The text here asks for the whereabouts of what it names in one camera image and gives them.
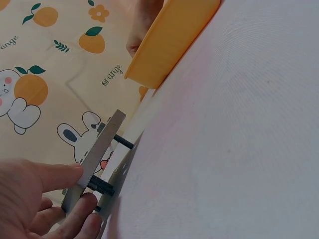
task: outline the metal plate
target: metal plate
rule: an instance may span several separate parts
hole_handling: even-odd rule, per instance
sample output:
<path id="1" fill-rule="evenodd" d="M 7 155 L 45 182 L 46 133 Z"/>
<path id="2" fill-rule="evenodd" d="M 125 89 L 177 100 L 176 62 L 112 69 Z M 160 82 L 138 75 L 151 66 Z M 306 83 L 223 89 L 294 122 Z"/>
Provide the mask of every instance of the metal plate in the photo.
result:
<path id="1" fill-rule="evenodd" d="M 72 211 L 77 201 L 82 196 L 84 190 L 88 186 L 95 169 L 99 165 L 102 157 L 104 156 L 107 148 L 112 142 L 115 134 L 119 130 L 126 115 L 117 110 L 108 124 L 104 127 L 103 131 L 98 136 L 92 149 L 84 159 L 82 167 L 84 173 L 75 186 L 69 188 L 66 192 L 64 200 L 62 202 L 62 209 L 68 214 Z"/>

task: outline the green leaf illustration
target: green leaf illustration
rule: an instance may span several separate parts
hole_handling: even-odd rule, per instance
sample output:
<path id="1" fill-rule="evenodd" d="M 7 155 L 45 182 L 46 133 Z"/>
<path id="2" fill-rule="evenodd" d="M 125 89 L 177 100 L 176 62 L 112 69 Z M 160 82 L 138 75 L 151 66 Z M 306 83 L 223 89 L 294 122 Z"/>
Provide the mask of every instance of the green leaf illustration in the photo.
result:
<path id="1" fill-rule="evenodd" d="M 54 40 L 54 43 L 56 44 L 56 47 L 58 50 L 60 51 L 65 51 L 68 52 L 69 50 L 71 50 L 71 48 L 68 48 L 67 45 L 62 44 L 61 42 L 58 42 L 57 40 Z"/>
<path id="2" fill-rule="evenodd" d="M 26 72 L 26 70 L 23 69 L 22 67 L 16 66 L 15 68 L 16 68 L 21 74 L 24 74 L 24 75 L 28 74 L 28 73 Z"/>
<path id="3" fill-rule="evenodd" d="M 41 67 L 39 66 L 32 66 L 29 71 L 35 75 L 39 75 L 43 72 L 45 72 L 45 70 L 43 70 Z"/>
<path id="4" fill-rule="evenodd" d="M 89 5 L 94 6 L 94 2 L 92 0 L 88 0 Z"/>
<path id="5" fill-rule="evenodd" d="M 40 4 L 40 3 L 37 3 L 36 5 L 34 5 L 34 6 L 31 8 L 31 12 L 32 12 L 33 10 L 38 9 L 40 6 L 41 6 L 41 4 Z"/>
<path id="6" fill-rule="evenodd" d="M 100 27 L 100 26 L 92 27 L 85 33 L 85 35 L 87 35 L 87 36 L 96 36 L 97 34 L 99 34 L 102 31 L 102 29 L 103 28 Z"/>
<path id="7" fill-rule="evenodd" d="M 34 17 L 34 15 L 26 16 L 26 17 L 23 19 L 22 25 L 25 24 L 27 21 L 31 20 L 33 17 Z"/>

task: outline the cartoon bunny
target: cartoon bunny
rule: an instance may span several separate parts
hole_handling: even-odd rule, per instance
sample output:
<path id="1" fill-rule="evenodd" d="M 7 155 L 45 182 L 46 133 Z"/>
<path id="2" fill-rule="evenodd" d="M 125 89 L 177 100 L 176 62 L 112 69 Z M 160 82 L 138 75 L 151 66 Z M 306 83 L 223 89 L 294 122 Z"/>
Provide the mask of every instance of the cartoon bunny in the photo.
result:
<path id="1" fill-rule="evenodd" d="M 98 137 L 98 127 L 101 123 L 100 117 L 93 112 L 85 112 L 82 116 L 82 121 L 85 124 L 87 131 L 80 135 L 72 126 L 62 123 L 58 126 L 57 132 L 60 138 L 74 147 L 74 158 L 77 163 L 82 163 L 88 152 L 93 147 Z M 105 169 L 116 146 L 116 141 L 112 141 L 107 149 L 104 157 L 106 160 L 100 162 L 95 173 L 101 169 Z"/>
<path id="2" fill-rule="evenodd" d="M 16 98 L 14 87 L 20 75 L 13 70 L 0 71 L 0 117 L 8 115 L 18 134 L 24 134 L 41 115 L 38 106 L 27 105 L 25 99 Z"/>

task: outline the cartoon face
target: cartoon face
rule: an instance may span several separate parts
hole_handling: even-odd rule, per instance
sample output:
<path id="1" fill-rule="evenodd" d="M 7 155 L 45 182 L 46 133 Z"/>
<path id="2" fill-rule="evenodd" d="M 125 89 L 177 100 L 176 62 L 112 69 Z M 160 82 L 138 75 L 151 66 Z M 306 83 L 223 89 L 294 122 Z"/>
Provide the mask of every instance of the cartoon face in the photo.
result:
<path id="1" fill-rule="evenodd" d="M 10 110 L 15 100 L 14 86 L 19 78 L 19 74 L 13 70 L 0 71 L 0 117 Z"/>
<path id="2" fill-rule="evenodd" d="M 57 129 L 61 139 L 74 147 L 74 158 L 77 163 L 83 162 L 96 142 L 99 135 L 97 129 L 101 122 L 101 119 L 93 112 L 84 113 L 82 120 L 88 129 L 82 135 L 80 135 L 72 126 L 66 123 L 60 124 Z"/>

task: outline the white panel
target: white panel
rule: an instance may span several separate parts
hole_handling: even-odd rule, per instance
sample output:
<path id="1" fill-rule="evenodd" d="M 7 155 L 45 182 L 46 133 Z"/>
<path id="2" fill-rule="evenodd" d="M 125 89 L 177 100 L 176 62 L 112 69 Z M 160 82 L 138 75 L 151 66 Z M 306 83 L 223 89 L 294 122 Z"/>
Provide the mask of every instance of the white panel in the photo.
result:
<path id="1" fill-rule="evenodd" d="M 319 3 L 226 0 L 165 84 L 107 238 L 319 238 Z"/>

